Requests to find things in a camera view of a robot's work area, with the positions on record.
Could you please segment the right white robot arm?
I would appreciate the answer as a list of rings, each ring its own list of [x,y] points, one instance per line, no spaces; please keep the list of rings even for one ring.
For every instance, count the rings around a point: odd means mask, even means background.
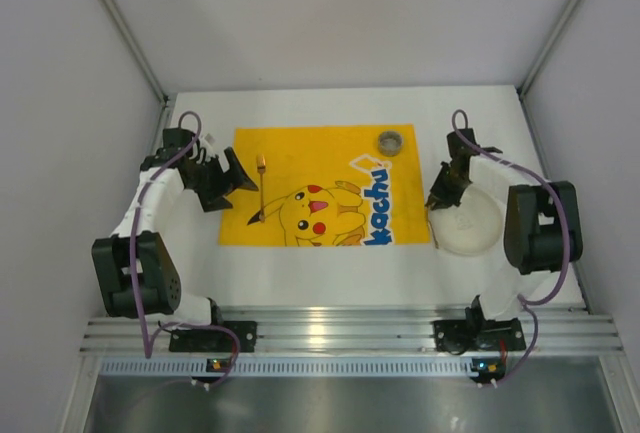
[[[484,149],[471,128],[448,134],[450,159],[430,189],[426,215],[436,244],[465,257],[501,245],[504,258],[473,300],[487,320],[509,320],[554,298],[583,252],[574,185],[551,182]]]

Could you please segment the aluminium mounting rail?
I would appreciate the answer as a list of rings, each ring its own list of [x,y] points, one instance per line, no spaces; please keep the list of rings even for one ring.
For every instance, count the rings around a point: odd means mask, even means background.
[[[444,335],[434,325],[461,320],[460,306],[258,307],[226,306],[227,321],[253,321],[257,354],[436,354]],[[598,356],[622,352],[613,319],[575,305],[548,305],[518,314],[520,340],[534,340],[542,356]]]

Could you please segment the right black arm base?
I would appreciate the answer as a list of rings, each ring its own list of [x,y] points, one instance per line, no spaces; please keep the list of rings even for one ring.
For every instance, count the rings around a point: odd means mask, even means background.
[[[526,341],[518,318],[488,319],[477,295],[465,308],[463,319],[442,319],[433,323],[438,352],[460,356],[467,352],[524,351]]]

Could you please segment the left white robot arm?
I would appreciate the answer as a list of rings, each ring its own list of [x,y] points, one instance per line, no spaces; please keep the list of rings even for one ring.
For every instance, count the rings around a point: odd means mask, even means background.
[[[194,325],[222,322],[217,304],[188,293],[163,240],[171,213],[185,192],[196,195],[204,213],[230,209],[237,189],[258,186],[234,150],[224,150],[223,168],[211,143],[180,127],[162,132],[162,144],[141,166],[139,183],[127,212],[106,238],[94,241],[91,256],[106,313],[136,319],[146,315]]]

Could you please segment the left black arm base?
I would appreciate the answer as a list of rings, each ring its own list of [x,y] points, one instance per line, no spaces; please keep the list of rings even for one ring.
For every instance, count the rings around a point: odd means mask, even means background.
[[[169,351],[173,353],[253,353],[258,338],[258,323],[245,320],[224,320],[222,328],[230,333],[179,325],[176,322],[158,323],[159,330],[170,335]]]

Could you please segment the small grey cup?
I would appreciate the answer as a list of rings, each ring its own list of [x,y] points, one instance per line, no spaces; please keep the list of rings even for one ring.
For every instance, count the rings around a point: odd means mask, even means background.
[[[403,149],[404,138],[395,130],[385,130],[377,137],[377,150],[385,157],[395,157]]]

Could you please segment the copper fork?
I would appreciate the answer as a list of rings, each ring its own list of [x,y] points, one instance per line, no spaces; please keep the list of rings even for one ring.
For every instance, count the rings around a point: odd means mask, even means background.
[[[260,209],[259,221],[265,222],[265,198],[264,198],[264,175],[266,173],[266,159],[263,154],[256,157],[256,168],[259,175]]]

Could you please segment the white paper plate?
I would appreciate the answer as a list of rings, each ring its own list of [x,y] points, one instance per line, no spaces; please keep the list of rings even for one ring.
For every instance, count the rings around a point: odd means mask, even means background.
[[[440,248],[460,256],[479,256],[501,238],[503,214],[498,203],[483,190],[470,186],[459,207],[431,211]]]

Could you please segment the yellow Pikachu placemat cloth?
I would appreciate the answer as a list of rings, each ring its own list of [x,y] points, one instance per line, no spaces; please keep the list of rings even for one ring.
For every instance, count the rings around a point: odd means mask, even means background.
[[[402,151],[385,157],[377,137],[404,138]],[[224,246],[393,246],[430,240],[414,128],[353,125],[244,128],[234,150],[259,186],[256,157],[266,159],[265,222],[260,193],[237,190],[223,213]]]

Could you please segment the copper spoon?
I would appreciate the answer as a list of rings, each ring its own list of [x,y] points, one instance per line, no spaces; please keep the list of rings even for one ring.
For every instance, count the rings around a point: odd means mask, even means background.
[[[431,214],[431,206],[432,206],[431,203],[429,201],[427,201],[427,203],[425,204],[425,207],[424,207],[425,220],[426,220],[427,227],[428,227],[428,230],[429,230],[431,242],[433,243],[433,247],[436,250],[439,250],[440,249],[439,241],[437,239],[436,231],[434,229],[433,223],[431,221],[431,216],[430,216],[430,214]]]

